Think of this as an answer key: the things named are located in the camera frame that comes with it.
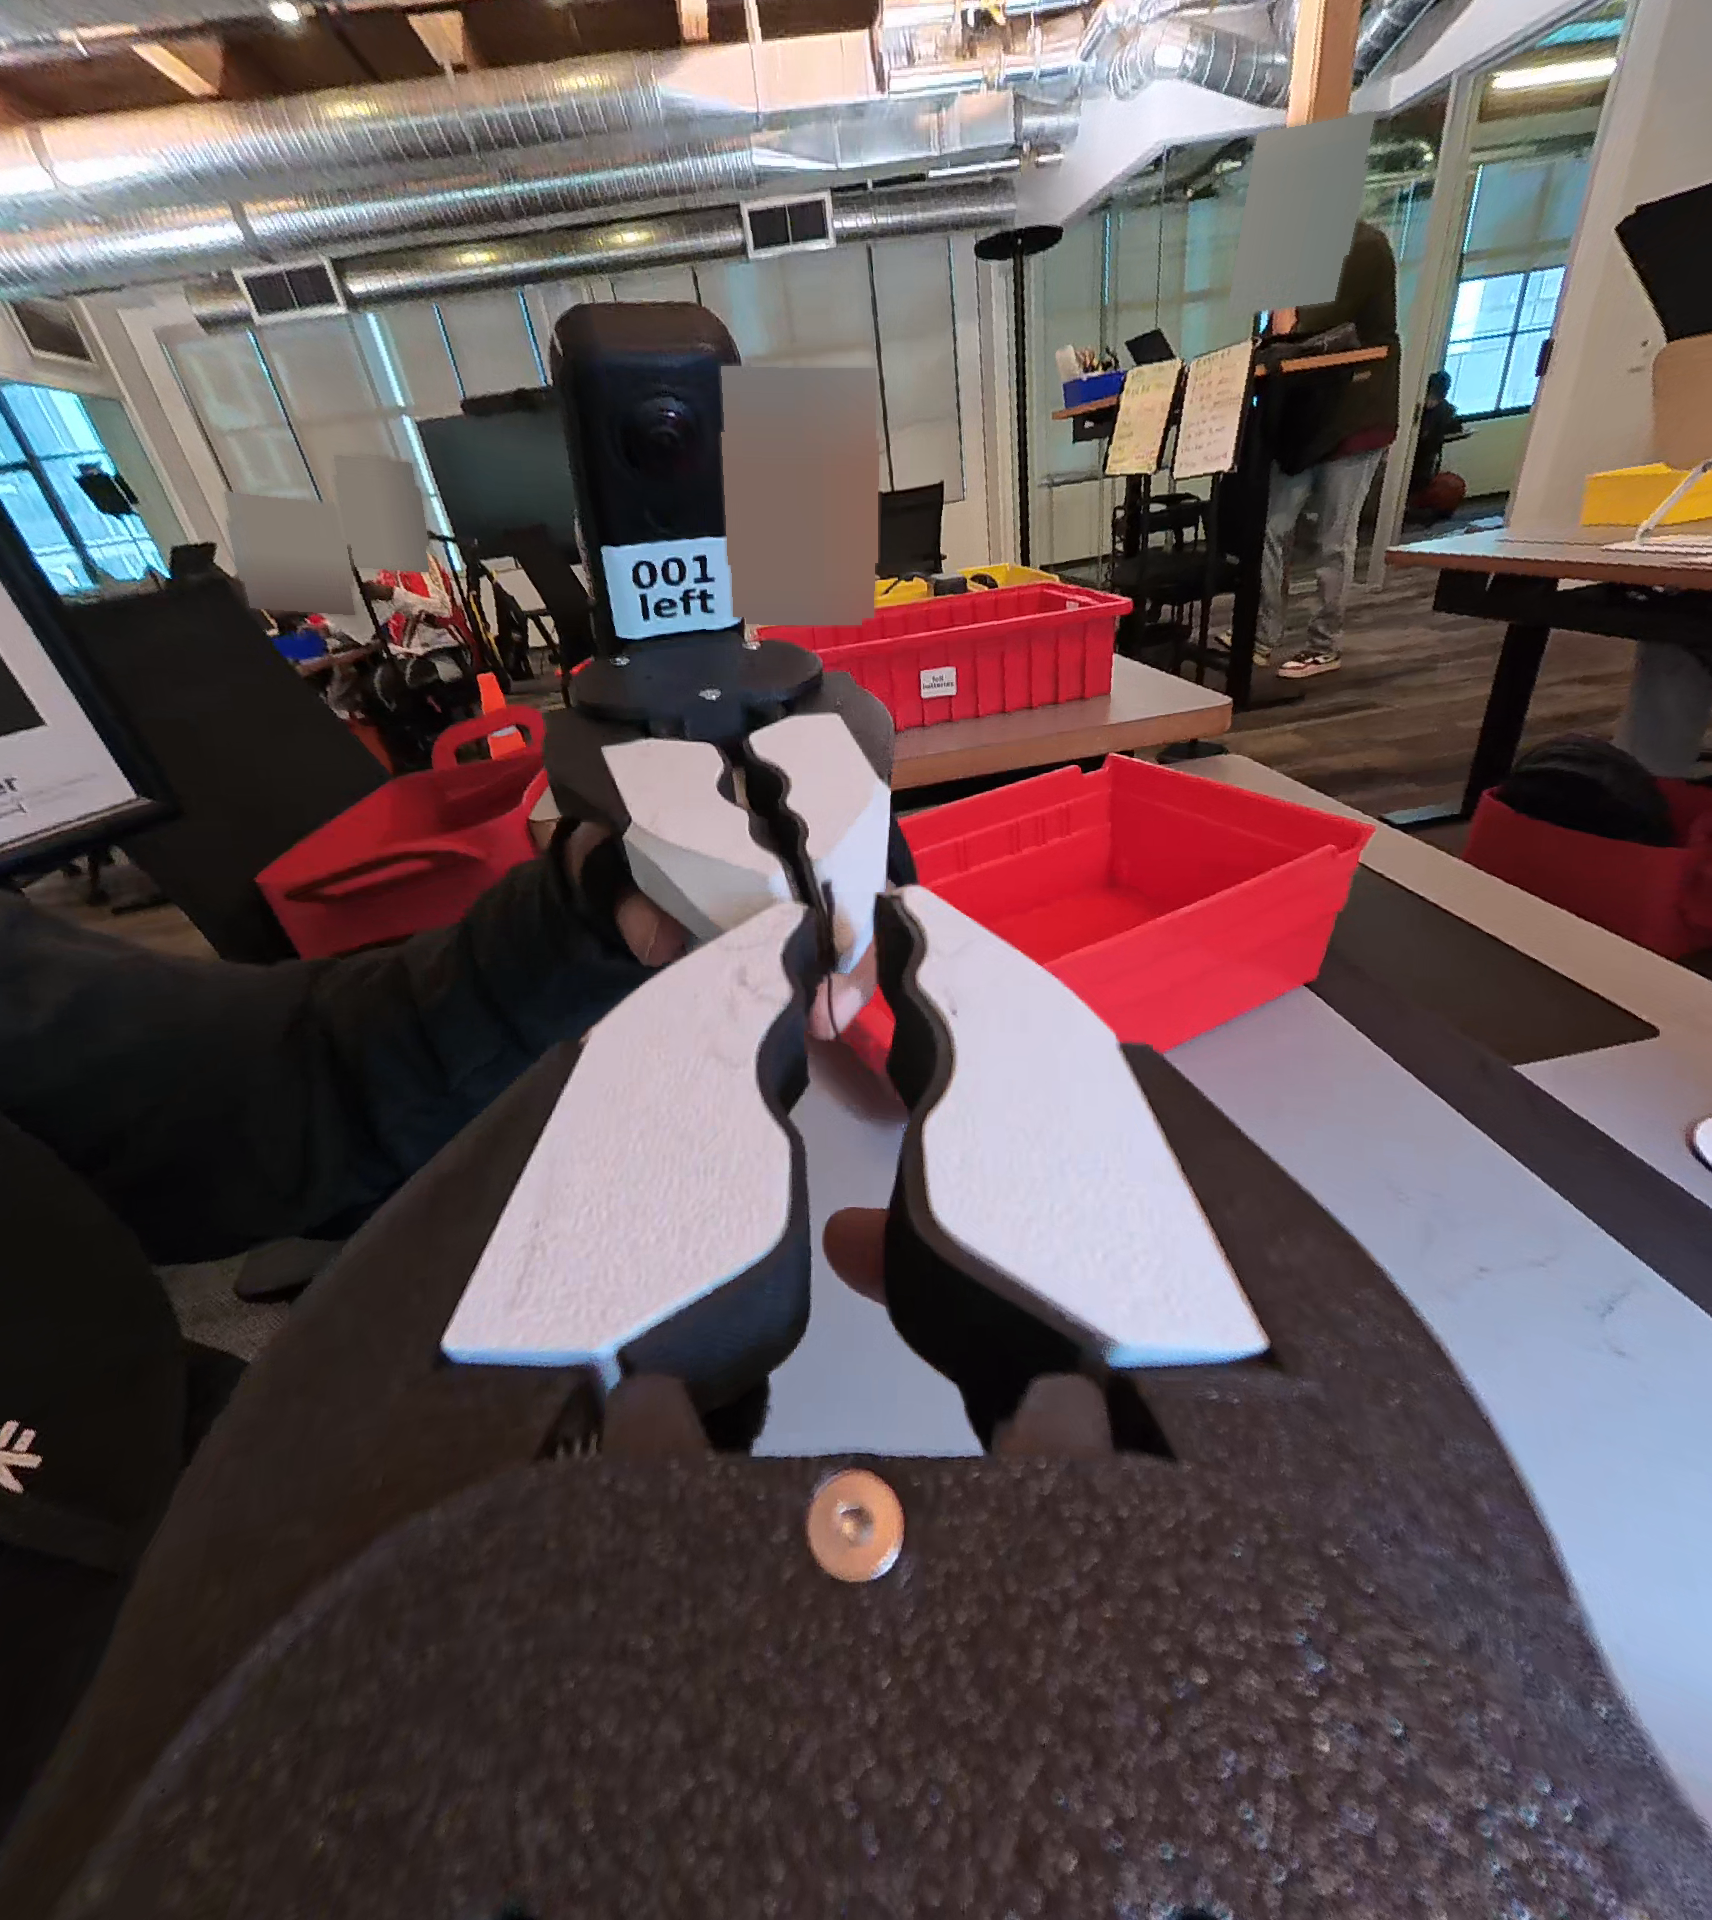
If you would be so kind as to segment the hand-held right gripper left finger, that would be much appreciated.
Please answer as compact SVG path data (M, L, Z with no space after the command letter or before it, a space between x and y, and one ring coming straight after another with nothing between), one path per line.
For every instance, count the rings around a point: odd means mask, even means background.
M816 919L772 904L631 991L579 1042L439 1355L676 1380L752 1448L811 1323L805 1144Z

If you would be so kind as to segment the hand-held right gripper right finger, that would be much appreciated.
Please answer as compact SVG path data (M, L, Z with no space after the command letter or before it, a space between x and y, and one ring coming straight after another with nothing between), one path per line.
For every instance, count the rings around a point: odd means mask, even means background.
M875 933L907 1108L883 1302L982 1446L1045 1380L1087 1382L1129 1443L1157 1382L1272 1396L1272 1338L1153 1097L1162 1053L927 885Z

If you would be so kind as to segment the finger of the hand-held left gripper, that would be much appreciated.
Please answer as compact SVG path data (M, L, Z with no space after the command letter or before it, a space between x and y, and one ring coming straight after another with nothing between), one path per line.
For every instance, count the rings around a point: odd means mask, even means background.
M775 774L757 780L710 740L640 736L603 747L628 871L697 944L777 911L805 926L802 819Z
M842 715L785 715L751 734L751 802L820 921L823 958L853 976L891 885L889 777Z

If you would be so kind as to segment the red storage bin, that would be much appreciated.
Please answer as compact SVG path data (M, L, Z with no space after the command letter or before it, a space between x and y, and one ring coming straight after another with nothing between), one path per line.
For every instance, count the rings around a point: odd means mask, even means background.
M1170 1050L1325 967L1375 826L1109 755L913 814L941 900L1071 988L1126 1044Z
M1126 595L1038 582L902 602L854 625L761 628L759 638L851 675L908 731L1105 697L1129 612Z

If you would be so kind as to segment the person's left forearm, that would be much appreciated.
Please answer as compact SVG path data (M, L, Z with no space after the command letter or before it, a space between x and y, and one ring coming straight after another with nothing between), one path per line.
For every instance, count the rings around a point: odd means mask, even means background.
M0 889L0 1115L191 1264L354 1230L652 972L620 843L565 822L459 923L275 965L180 958Z

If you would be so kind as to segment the yellow object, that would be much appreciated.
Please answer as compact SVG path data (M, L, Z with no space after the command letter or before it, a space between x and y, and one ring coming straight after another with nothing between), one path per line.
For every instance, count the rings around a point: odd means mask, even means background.
M1580 524L1674 530L1712 521L1712 460L1594 471L1584 482Z

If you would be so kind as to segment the person's left hand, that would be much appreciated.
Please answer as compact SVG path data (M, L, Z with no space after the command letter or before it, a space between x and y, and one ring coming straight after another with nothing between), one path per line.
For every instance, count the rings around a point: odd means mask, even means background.
M662 967L672 959L681 958L692 944L692 935L688 928L676 921L674 916L665 911L660 906L657 906L636 885L628 881L622 885L619 901L614 906L614 923L620 932L622 942L628 946L628 952L645 967ZM872 986L875 986L875 991L869 1000L872 1000L879 991L876 949L869 949L854 967L863 965L866 956L869 956L869 970L872 972ZM828 972L816 986L812 1003L827 976ZM811 1016L812 1016L812 1006L806 1020L806 1031L811 1040L820 1042L820 1038L816 1038L811 1029Z

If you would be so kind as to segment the black display screen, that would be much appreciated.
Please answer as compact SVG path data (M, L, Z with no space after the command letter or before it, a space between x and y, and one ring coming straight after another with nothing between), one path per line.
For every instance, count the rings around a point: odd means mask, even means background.
M507 559L543 531L579 543L571 451L551 388L476 396L459 414L412 419L451 534L479 559Z

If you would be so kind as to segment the yellow storage bin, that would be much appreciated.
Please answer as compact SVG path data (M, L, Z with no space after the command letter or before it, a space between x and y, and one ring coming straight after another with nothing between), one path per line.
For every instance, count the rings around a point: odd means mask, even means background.
M891 608L928 602L931 598L951 598L965 591L1003 591L1031 586L1060 586L1059 574L1037 565L1013 562L988 562L966 565L956 571L916 571L876 577L872 603L879 612Z

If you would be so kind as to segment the red plastic tote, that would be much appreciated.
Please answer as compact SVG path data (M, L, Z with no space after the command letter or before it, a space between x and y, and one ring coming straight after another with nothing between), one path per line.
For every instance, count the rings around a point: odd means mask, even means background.
M397 776L256 874L303 958L449 928L535 857L548 791L547 715L513 703L446 728L424 772Z

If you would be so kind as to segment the grey side table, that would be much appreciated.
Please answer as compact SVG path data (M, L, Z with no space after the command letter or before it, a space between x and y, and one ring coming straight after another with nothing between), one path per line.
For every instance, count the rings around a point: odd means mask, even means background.
M1105 755L1133 755L1224 736L1224 691L1131 657L1112 660L1109 691L898 731L892 791L1024 776Z

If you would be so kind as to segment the black floor lamp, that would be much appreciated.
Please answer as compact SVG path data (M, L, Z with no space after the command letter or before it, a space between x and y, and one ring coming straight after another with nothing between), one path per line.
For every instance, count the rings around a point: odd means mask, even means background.
M974 241L981 264L1001 269L1010 310L1010 388L1013 388L1013 517L1016 562L1035 564L1035 461L1033 461L1033 352L1031 352L1031 264L1060 245L1064 227L1056 224L1018 224Z

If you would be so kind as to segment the large black board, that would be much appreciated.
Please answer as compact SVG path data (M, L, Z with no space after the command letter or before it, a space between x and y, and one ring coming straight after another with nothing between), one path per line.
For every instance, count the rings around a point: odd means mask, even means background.
M127 835L125 852L221 958L292 958L260 871L386 783L375 752L222 571L69 599L58 613L162 780L165 817Z

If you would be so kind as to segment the paper sheet board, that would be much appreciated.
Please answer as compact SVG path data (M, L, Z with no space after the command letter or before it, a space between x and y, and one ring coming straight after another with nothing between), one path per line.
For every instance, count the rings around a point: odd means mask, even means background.
M1243 337L1188 361L1169 460L1170 477L1221 475L1238 465L1253 356L1253 340Z
M1150 360L1126 371L1109 433L1106 477L1148 477L1165 464L1183 371L1180 356Z

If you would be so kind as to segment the red floor basket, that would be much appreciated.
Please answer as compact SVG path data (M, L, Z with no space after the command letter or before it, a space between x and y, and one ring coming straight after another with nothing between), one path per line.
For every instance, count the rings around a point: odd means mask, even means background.
M1712 786L1598 736L1525 752L1480 796L1463 859L1663 958L1712 949Z

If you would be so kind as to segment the silver ventilation duct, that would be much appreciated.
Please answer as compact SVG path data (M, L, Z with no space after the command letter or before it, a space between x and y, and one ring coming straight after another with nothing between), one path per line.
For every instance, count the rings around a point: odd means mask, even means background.
M45 121L0 132L0 297L959 174L1165 84L1276 107L1288 67L1201 7L1100 3Z

